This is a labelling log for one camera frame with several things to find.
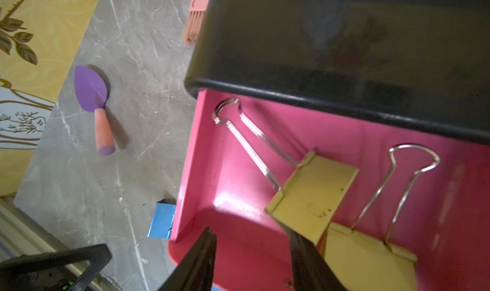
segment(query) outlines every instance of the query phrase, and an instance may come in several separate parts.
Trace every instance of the pink plastic bin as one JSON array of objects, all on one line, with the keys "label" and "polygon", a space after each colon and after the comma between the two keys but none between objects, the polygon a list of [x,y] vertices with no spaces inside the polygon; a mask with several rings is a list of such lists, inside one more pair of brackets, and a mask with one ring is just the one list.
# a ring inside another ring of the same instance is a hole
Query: pink plastic bin
[{"label": "pink plastic bin", "polygon": [[[272,185],[224,126],[211,119],[224,98],[199,94],[168,250],[179,263],[206,226],[217,234],[214,283],[223,290],[283,290],[292,279],[289,239],[264,213]],[[490,150],[417,131],[239,96],[244,113],[295,159],[309,149],[360,169],[334,221],[350,225],[390,167],[388,150],[401,143],[432,148],[441,164],[417,180],[391,241],[415,252],[419,290],[490,288]],[[231,119],[284,183],[292,167],[256,138],[230,105]],[[410,174],[431,162],[423,151],[395,154],[398,168],[358,224],[383,239]]]}]

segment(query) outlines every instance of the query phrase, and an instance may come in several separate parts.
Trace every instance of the pink wooden handle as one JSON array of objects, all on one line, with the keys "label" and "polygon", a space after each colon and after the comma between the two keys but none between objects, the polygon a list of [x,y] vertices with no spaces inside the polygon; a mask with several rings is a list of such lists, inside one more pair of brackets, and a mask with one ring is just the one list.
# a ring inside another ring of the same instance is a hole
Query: pink wooden handle
[{"label": "pink wooden handle", "polygon": [[97,152],[107,156],[116,151],[112,137],[111,126],[107,120],[107,113],[103,108],[97,108],[95,114],[95,145]]}]

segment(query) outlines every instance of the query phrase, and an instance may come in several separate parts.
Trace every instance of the purple handle tip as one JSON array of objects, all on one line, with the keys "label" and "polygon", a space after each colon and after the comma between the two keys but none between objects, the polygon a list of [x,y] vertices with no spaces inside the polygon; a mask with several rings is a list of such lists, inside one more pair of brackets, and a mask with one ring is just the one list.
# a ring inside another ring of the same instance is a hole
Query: purple handle tip
[{"label": "purple handle tip", "polygon": [[104,147],[101,147],[97,150],[97,153],[102,156],[109,156],[110,154],[113,154],[116,151],[116,148],[113,147],[112,145],[106,145]]}]

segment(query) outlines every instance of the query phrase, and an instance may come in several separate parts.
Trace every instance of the marble tile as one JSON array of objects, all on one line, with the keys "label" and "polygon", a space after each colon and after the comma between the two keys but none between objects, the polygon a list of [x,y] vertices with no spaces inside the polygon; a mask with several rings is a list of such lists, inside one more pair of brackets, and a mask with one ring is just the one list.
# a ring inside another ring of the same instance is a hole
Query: marble tile
[{"label": "marble tile", "polygon": [[[192,125],[192,48],[181,41],[190,1],[99,1],[15,199],[68,247],[107,243],[103,274],[123,290],[155,290],[175,267],[166,240],[146,234],[155,203],[178,194]],[[74,93],[74,67],[87,64],[110,83],[108,157]]]}]

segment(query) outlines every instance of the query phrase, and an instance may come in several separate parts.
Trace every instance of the toy trowel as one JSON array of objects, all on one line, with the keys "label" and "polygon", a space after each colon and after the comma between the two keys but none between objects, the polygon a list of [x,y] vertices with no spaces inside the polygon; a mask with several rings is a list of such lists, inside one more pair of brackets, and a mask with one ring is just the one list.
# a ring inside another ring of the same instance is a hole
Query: toy trowel
[{"label": "toy trowel", "polygon": [[89,67],[75,67],[75,94],[80,106],[95,115],[95,145],[103,156],[116,151],[104,104],[107,87],[102,77]]}]

